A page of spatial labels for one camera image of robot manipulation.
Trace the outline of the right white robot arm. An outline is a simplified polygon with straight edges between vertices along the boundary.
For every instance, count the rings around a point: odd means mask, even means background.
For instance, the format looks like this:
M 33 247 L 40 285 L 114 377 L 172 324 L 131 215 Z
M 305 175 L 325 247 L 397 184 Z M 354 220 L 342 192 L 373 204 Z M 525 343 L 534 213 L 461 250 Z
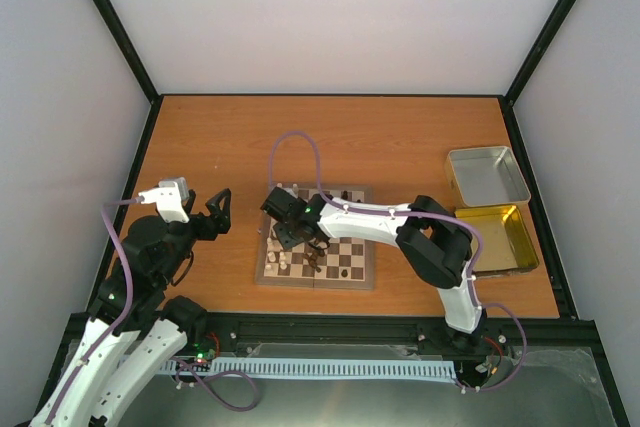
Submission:
M 438 290 L 449 328 L 472 334 L 479 327 L 473 274 L 479 252 L 472 248 L 479 234 L 434 199 L 419 195 L 411 203 L 376 205 L 319 192 L 304 200 L 275 187 L 261 210 L 275 221 L 287 250 L 346 237 L 398 248 L 418 278 Z

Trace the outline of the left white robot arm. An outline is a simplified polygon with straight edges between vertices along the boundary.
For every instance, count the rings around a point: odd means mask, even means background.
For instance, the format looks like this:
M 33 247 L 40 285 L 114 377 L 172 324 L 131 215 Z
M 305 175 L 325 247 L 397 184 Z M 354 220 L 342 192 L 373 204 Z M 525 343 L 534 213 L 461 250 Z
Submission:
M 206 310 L 177 296 L 166 299 L 193 263 L 193 247 L 231 227 L 230 189 L 191 211 L 194 190 L 181 180 L 160 182 L 130 199 L 156 212 L 112 238 L 118 258 L 88 310 L 80 344 L 55 390 L 31 419 L 33 426 L 114 426 L 155 371 L 182 348 L 208 337 Z

